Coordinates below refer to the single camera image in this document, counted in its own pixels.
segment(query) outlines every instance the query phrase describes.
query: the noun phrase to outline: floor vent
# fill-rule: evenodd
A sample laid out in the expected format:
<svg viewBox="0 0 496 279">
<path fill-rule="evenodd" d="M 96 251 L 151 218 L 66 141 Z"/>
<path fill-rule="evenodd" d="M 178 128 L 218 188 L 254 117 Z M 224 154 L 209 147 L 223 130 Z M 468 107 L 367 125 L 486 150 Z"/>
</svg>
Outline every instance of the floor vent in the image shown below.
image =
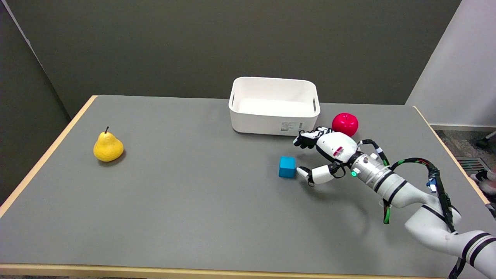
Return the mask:
<svg viewBox="0 0 496 279">
<path fill-rule="evenodd" d="M 468 173 L 477 173 L 480 170 L 489 170 L 490 168 L 480 158 L 455 157 L 462 168 Z"/>
</svg>

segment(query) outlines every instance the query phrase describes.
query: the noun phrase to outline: white plastic bin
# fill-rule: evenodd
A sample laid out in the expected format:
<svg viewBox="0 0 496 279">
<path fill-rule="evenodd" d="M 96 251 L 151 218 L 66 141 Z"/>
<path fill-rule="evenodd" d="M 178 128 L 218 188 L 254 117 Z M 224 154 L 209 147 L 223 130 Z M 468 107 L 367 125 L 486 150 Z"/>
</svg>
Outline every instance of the white plastic bin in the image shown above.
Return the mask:
<svg viewBox="0 0 496 279">
<path fill-rule="evenodd" d="M 312 130 L 320 113 L 310 81 L 248 76 L 234 80 L 229 109 L 237 132 L 282 136 Z"/>
</svg>

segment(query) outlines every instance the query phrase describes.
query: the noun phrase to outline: gray wall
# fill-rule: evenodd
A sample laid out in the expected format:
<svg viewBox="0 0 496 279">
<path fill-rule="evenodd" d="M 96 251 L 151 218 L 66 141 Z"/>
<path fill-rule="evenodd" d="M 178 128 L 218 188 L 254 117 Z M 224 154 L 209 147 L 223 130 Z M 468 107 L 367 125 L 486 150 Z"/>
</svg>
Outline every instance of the gray wall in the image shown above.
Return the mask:
<svg viewBox="0 0 496 279">
<path fill-rule="evenodd" d="M 7 0 L 71 115 L 93 94 L 227 98 L 243 75 L 404 104 L 461 0 Z"/>
<path fill-rule="evenodd" d="M 50 81 L 0 4 L 0 204 L 67 124 Z"/>
</svg>

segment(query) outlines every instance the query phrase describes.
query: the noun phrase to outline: blue cube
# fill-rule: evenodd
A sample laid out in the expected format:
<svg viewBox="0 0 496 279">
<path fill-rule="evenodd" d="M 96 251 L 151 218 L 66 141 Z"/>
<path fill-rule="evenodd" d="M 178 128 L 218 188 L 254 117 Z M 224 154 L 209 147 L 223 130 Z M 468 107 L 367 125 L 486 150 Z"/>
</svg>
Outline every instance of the blue cube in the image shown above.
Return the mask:
<svg viewBox="0 0 496 279">
<path fill-rule="evenodd" d="M 296 174 L 296 159 L 281 157 L 279 161 L 279 177 L 293 178 Z"/>
</svg>

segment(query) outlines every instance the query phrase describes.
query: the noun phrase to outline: person's foot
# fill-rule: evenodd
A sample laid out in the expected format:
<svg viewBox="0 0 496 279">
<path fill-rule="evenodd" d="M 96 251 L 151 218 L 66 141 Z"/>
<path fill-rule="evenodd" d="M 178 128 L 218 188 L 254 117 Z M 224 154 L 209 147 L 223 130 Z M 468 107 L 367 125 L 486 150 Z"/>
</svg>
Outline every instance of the person's foot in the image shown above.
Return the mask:
<svg viewBox="0 0 496 279">
<path fill-rule="evenodd" d="M 472 178 L 477 185 L 479 185 L 479 189 L 482 190 L 484 196 L 488 198 L 489 201 L 494 203 L 496 201 L 496 174 L 492 171 L 483 170 L 476 174 L 471 174 L 470 178 Z"/>
<path fill-rule="evenodd" d="M 470 178 L 472 178 L 475 181 L 475 183 L 477 183 L 477 185 L 479 185 L 484 180 L 492 181 L 492 179 L 490 179 L 488 177 L 488 171 L 487 170 L 481 170 L 476 174 L 471 174 Z"/>
</svg>

